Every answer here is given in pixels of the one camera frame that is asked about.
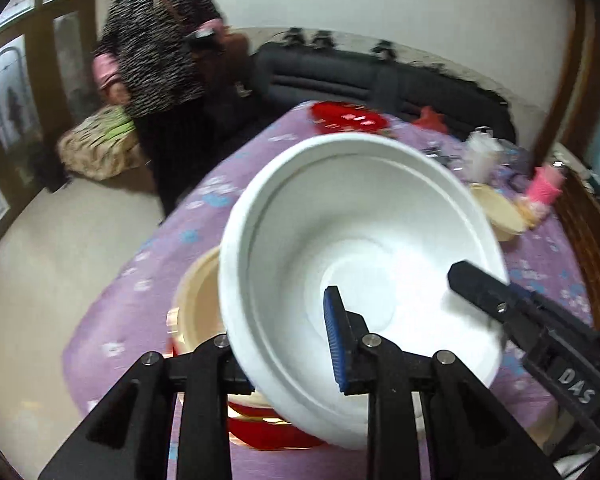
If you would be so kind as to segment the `black leather sofa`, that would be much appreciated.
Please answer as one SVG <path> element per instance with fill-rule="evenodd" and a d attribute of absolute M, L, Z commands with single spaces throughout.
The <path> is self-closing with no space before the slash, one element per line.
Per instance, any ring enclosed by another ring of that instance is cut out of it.
<path fill-rule="evenodd" d="M 506 99 L 432 66 L 267 42 L 253 55 L 250 84 L 270 115 L 279 116 L 306 101 L 338 101 L 412 122 L 430 106 L 457 139 L 488 127 L 496 138 L 517 142 Z"/>

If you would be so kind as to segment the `small bag of snack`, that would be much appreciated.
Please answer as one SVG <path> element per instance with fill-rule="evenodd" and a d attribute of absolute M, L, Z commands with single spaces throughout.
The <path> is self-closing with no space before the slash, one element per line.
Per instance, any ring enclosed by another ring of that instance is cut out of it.
<path fill-rule="evenodd" d="M 550 209 L 550 207 L 545 204 L 529 200 L 527 196 L 518 196 L 515 200 L 515 206 L 519 211 L 521 218 L 526 222 L 527 228 L 530 230 L 535 229 L 543 222 L 547 215 L 547 211 Z"/>

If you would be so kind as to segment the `white plastic bowl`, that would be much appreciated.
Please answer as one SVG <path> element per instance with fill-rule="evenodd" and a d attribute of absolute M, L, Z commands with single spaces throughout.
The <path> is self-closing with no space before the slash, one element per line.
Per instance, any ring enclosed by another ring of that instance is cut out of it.
<path fill-rule="evenodd" d="M 257 392 L 296 428 L 327 443 L 366 445 L 367 400 L 332 371 L 323 295 L 402 350 L 455 353 L 485 385 L 501 329 L 449 288 L 469 261 L 507 280 L 501 247 L 468 188 L 405 144 L 328 134 L 275 156 L 230 211 L 220 249 L 222 320 Z"/>

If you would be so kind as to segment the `wooden side cabinet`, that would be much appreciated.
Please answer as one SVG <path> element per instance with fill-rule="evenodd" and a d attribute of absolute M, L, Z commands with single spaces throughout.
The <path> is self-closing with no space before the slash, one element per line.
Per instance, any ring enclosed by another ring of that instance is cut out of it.
<path fill-rule="evenodd" d="M 567 168 L 555 210 L 576 255 L 592 312 L 600 328 L 600 204 L 580 177 Z"/>

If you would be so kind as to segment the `red plastic bag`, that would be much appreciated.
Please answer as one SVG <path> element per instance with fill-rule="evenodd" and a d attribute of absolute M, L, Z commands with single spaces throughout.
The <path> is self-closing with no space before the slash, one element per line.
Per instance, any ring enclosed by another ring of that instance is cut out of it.
<path fill-rule="evenodd" d="M 413 125 L 426 130 L 437 131 L 442 134 L 449 133 L 449 128 L 444 122 L 444 115 L 437 113 L 434 108 L 429 105 L 420 109 L 419 118 L 414 120 Z"/>

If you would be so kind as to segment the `red glass dish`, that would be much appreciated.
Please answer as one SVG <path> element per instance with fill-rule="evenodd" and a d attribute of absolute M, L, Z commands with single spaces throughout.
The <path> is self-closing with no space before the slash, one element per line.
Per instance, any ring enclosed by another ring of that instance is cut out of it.
<path fill-rule="evenodd" d="M 390 132 L 387 118 L 361 104 L 316 102 L 310 106 L 310 114 L 321 134 L 362 132 L 385 136 Z"/>

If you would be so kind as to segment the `woman in patterned jacket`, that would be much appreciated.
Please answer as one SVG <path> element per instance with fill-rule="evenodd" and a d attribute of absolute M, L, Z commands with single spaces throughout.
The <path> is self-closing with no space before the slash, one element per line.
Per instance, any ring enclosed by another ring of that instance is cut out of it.
<path fill-rule="evenodd" d="M 232 145 L 220 111 L 249 60 L 213 0 L 112 0 L 94 77 L 132 119 L 166 216 Z"/>

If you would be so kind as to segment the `small beige plastic bowl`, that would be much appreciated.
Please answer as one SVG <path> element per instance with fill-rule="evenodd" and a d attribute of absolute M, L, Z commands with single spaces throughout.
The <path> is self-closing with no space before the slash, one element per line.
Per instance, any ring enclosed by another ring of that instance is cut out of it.
<path fill-rule="evenodd" d="M 514 203 L 489 185 L 469 185 L 471 195 L 482 208 L 499 242 L 509 242 L 527 229 Z"/>

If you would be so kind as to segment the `wooden glass panel doors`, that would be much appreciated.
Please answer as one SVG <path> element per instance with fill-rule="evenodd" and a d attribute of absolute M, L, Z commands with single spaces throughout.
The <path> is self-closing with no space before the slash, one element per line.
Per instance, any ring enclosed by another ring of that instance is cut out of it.
<path fill-rule="evenodd" d="M 59 138 L 96 110 L 95 0 L 0 0 L 0 240 L 64 182 Z"/>

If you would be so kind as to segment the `patterned bed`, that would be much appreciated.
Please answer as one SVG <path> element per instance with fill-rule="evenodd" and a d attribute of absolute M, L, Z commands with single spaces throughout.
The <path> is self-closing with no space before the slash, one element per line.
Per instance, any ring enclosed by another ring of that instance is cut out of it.
<path fill-rule="evenodd" d="M 132 119 L 117 105 L 104 106 L 66 132 L 56 151 L 69 172 L 95 181 L 112 179 L 145 162 Z"/>

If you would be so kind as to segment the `large beige plastic bowl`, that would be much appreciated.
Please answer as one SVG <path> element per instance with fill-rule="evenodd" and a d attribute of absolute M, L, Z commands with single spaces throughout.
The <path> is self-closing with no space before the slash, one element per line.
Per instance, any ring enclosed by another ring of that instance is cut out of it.
<path fill-rule="evenodd" d="M 186 270 L 166 315 L 174 356 L 193 352 L 208 339 L 224 334 L 219 298 L 219 246 L 205 252 Z"/>

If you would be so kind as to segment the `pink sleeved bottle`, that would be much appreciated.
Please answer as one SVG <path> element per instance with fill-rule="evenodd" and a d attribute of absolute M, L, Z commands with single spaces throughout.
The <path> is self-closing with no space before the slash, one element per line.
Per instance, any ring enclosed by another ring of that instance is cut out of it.
<path fill-rule="evenodd" d="M 560 160 L 535 168 L 533 179 L 524 193 L 524 201 L 534 218 L 541 219 L 548 214 L 550 206 L 562 192 L 566 173 L 567 168 Z"/>

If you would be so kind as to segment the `purple floral tablecloth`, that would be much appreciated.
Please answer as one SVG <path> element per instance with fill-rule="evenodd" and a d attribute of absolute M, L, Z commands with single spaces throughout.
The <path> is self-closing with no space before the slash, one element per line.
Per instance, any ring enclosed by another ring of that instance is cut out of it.
<path fill-rule="evenodd" d="M 166 315 L 178 283 L 198 258 L 220 244 L 230 208 L 254 175 L 286 148 L 317 135 L 310 107 L 309 102 L 296 106 L 216 166 L 88 309 L 62 357 L 70 394 L 85 415 L 142 354 L 171 350 Z M 444 154 L 463 151 L 452 136 L 385 117 L 396 140 L 412 148 L 423 150 L 436 142 Z M 503 247 L 516 284 L 593 324 L 580 268 L 556 214 Z M 521 357 L 521 350 L 507 344 L 491 390 L 530 430 L 540 426 L 555 404 L 522 368 Z M 366 477 L 364 452 L 327 445 L 268 452 L 232 443 L 230 449 L 234 479 Z"/>

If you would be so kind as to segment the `white plastic jar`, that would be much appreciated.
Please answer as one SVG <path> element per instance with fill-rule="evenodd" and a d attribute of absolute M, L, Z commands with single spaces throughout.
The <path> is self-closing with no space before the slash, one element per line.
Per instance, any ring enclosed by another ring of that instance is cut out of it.
<path fill-rule="evenodd" d="M 500 163 L 503 147 L 488 127 L 478 127 L 468 136 L 463 156 L 463 171 L 469 182 L 488 183 Z"/>

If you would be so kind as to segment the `red plate gold rim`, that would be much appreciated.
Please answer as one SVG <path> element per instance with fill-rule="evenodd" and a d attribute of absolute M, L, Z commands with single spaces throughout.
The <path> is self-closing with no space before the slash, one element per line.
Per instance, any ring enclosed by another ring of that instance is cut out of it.
<path fill-rule="evenodd" d="M 181 328 L 179 308 L 171 308 L 166 314 L 166 329 L 169 334 L 169 350 L 166 356 L 179 356 L 182 353 L 192 352 L 195 347 L 186 340 L 184 328 Z M 236 396 L 229 394 L 227 403 L 230 407 L 230 417 L 238 419 L 263 420 L 268 424 L 288 425 L 288 422 L 280 417 L 269 405 L 260 393 L 253 392 L 250 396 Z"/>

